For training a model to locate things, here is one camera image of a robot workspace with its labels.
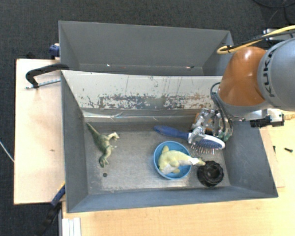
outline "blue plastic bowl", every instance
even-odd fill
[[[189,151],[186,149],[186,147],[178,142],[174,141],[166,141],[161,143],[157,146],[157,148],[154,151],[154,165],[157,170],[157,172],[163,176],[164,178],[175,180],[175,179],[181,179],[188,175],[188,173],[191,170],[191,165],[185,165],[185,166],[179,166],[180,172],[179,173],[169,173],[167,175],[163,174],[159,168],[158,168],[158,158],[160,157],[163,147],[168,146],[169,150],[178,150],[181,151],[187,155],[190,155]]]

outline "bin floor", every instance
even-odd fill
[[[214,155],[195,152],[187,141],[166,137],[155,131],[122,131],[117,141],[111,140],[113,149],[109,164],[102,168],[98,162],[102,152],[96,147],[92,136],[85,127],[85,146],[88,176],[88,193],[103,194],[129,192],[149,189],[204,188],[197,178],[197,166],[192,166],[190,173],[178,180],[168,180],[156,171],[153,153],[164,141],[176,141],[183,144],[192,157],[201,157],[204,161],[214,160],[224,170],[224,178],[218,186],[230,185],[224,162],[223,151],[215,150]]]

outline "blue brush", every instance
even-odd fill
[[[188,141],[188,137],[191,135],[191,133],[162,125],[154,126],[154,130],[162,135],[182,138],[186,141]],[[225,143],[222,140],[210,135],[205,135],[200,141],[194,142],[191,146],[192,149],[201,153],[214,153],[215,149],[223,149],[224,147]]]

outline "dark carpet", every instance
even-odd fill
[[[14,154],[14,60],[49,59],[58,20],[229,30],[234,43],[295,24],[295,0],[0,0],[0,138]],[[47,204],[13,205],[14,165],[0,147],[0,236],[30,236]],[[58,234],[57,222],[46,232]]]

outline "toy dinosaur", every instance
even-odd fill
[[[162,153],[158,159],[159,170],[167,175],[169,173],[179,173],[179,166],[184,165],[205,165],[206,163],[200,158],[192,158],[191,156],[177,150],[169,150],[168,146],[164,146]]]
[[[96,144],[96,146],[98,147],[98,149],[103,152],[103,155],[99,158],[99,164],[102,168],[105,167],[105,164],[108,164],[107,158],[111,155],[112,150],[114,148],[116,148],[117,146],[112,146],[109,143],[109,140],[112,138],[114,140],[119,139],[119,135],[114,132],[110,135],[102,135],[100,134],[91,124],[89,124],[88,122],[86,123],[88,126],[88,129],[90,130],[94,142]]]

